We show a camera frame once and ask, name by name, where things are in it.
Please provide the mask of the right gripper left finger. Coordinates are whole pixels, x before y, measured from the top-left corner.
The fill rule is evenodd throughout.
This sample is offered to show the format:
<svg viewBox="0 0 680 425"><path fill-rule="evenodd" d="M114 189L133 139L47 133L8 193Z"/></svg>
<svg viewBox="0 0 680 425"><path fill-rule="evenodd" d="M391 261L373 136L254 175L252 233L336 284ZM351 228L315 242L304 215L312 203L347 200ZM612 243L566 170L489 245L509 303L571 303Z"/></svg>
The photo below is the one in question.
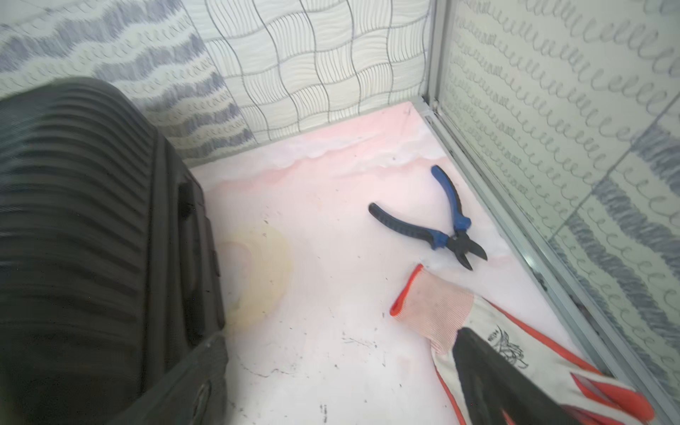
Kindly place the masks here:
<svg viewBox="0 0 680 425"><path fill-rule="evenodd" d="M111 424L224 424L228 365L221 332L207 338Z"/></svg>

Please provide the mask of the black hard-shell suitcase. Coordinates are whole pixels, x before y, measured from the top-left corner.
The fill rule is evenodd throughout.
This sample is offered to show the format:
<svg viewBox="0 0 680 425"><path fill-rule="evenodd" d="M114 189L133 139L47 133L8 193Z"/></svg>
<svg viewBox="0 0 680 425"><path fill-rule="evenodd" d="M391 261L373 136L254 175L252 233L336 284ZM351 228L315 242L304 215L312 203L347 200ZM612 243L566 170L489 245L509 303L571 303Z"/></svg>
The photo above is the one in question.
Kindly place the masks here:
<svg viewBox="0 0 680 425"><path fill-rule="evenodd" d="M111 424L225 314L204 193L113 85L1 102L1 421Z"/></svg>

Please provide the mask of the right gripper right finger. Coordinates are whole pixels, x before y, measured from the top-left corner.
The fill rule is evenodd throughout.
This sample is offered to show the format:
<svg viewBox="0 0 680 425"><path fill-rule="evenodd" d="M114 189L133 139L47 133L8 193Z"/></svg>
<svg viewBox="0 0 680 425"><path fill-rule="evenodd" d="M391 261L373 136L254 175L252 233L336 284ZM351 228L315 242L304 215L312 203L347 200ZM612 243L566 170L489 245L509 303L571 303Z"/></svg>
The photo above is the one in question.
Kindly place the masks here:
<svg viewBox="0 0 680 425"><path fill-rule="evenodd" d="M458 331L453 359L468 424L578 423L471 329Z"/></svg>

